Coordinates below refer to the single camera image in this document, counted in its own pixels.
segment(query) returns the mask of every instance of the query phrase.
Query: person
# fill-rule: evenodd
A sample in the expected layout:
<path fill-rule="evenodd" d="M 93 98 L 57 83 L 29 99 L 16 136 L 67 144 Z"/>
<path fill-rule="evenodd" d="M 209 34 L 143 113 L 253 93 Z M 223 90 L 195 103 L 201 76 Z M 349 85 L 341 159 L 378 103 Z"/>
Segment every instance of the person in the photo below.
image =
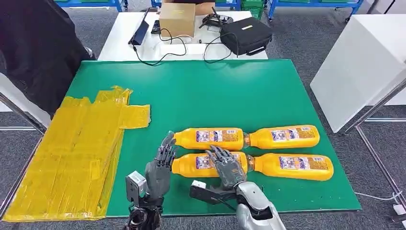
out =
<path fill-rule="evenodd" d="M 215 0 L 163 0 L 162 3 L 193 3 L 196 4 L 196 15 L 206 15 L 213 13 L 212 7 Z"/>
<path fill-rule="evenodd" d="M 68 14 L 53 0 L 0 1 L 0 57 L 5 75 L 51 116 L 82 60 L 93 60 Z"/>

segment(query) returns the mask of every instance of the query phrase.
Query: black bag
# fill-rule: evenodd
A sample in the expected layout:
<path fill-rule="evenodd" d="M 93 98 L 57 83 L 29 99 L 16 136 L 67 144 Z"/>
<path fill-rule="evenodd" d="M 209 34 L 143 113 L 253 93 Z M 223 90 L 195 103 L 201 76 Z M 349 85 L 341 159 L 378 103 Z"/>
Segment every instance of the black bag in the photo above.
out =
<path fill-rule="evenodd" d="M 236 55 L 257 54 L 272 40 L 271 29 L 253 17 L 224 24 L 220 35 L 221 42 Z"/>

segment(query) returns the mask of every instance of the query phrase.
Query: bottle label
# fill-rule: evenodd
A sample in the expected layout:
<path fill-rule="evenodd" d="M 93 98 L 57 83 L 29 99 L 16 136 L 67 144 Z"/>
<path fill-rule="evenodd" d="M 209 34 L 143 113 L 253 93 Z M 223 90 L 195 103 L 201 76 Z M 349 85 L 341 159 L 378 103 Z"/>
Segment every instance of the bottle label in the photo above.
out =
<path fill-rule="evenodd" d="M 327 162 L 322 157 L 279 157 L 281 169 L 327 170 Z"/>
<path fill-rule="evenodd" d="M 271 135 L 273 141 L 286 141 L 286 140 L 296 140 L 301 138 L 314 138 L 315 133 L 311 127 L 304 126 L 300 128 L 287 128 L 272 130 Z"/>
<path fill-rule="evenodd" d="M 237 130 L 199 130 L 196 131 L 197 142 L 238 141 Z"/>
<path fill-rule="evenodd" d="M 240 156 L 238 154 L 233 154 L 233 156 L 241 164 Z M 211 169 L 211 168 L 214 168 L 214 164 L 210 159 L 209 155 L 196 157 L 196 169 Z"/>

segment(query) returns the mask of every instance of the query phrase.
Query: green table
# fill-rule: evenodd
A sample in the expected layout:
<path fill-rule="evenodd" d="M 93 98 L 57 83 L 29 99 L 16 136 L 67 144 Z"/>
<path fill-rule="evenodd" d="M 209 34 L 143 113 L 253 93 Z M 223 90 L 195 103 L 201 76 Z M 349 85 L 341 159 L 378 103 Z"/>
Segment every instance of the green table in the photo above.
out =
<path fill-rule="evenodd" d="M 144 173 L 168 130 L 189 127 L 239 127 L 254 132 L 263 127 L 315 125 L 320 143 L 308 149 L 244 152 L 312 153 L 328 156 L 333 177 L 325 182 L 267 177 L 249 172 L 248 179 L 263 186 L 279 212 L 359 210 L 348 182 L 302 82 L 290 60 L 169 61 L 157 67 L 139 62 L 83 62 L 68 96 L 94 100 L 99 90 L 113 85 L 134 90 L 130 104 L 150 104 L 147 128 L 126 130 L 107 216 L 128 216 L 124 178 L 134 170 Z M 180 148 L 178 156 L 198 152 Z M 218 178 L 199 178 L 219 185 Z M 189 197 L 193 178 L 171 177 L 165 195 L 165 216 L 230 214 L 223 204 L 209 205 Z"/>

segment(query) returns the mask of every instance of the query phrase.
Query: white cable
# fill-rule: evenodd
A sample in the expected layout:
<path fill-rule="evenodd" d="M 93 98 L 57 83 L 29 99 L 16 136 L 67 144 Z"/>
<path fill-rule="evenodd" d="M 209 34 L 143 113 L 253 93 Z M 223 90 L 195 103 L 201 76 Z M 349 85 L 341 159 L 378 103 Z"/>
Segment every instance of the white cable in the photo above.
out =
<path fill-rule="evenodd" d="M 183 39 L 181 38 L 182 36 L 189 37 L 191 40 L 190 40 L 189 42 L 185 42 L 185 41 L 183 41 Z M 193 40 L 193 37 L 190 36 L 190 35 L 187 35 L 187 34 L 178 35 L 178 36 L 174 37 L 172 40 L 174 40 L 175 38 L 179 38 L 179 39 L 182 40 L 185 44 L 189 44 L 189 43 L 191 43 L 192 40 Z M 152 49 L 155 50 L 155 48 L 157 48 L 157 46 L 158 46 L 159 44 L 163 43 L 163 42 L 164 42 L 164 41 L 160 41 L 160 42 L 156 43 L 155 46 L 154 46 L 154 48 L 152 48 Z"/>
<path fill-rule="evenodd" d="M 367 197 L 374 198 L 374 199 L 378 199 L 378 200 L 393 200 L 393 199 L 394 199 L 395 202 L 399 204 L 399 202 L 397 201 L 396 197 L 400 196 L 400 195 L 402 194 L 402 192 L 403 192 L 403 191 L 400 191 L 400 192 L 398 192 L 398 193 L 396 193 L 396 194 L 395 194 L 395 193 L 392 193 L 392 197 L 390 197 L 390 198 L 381 198 L 381 197 L 376 197 L 376 196 L 372 196 L 372 195 L 368 195 L 368 194 L 364 194 L 364 193 L 355 193 L 355 194 L 361 195 L 361 196 L 367 196 Z"/>

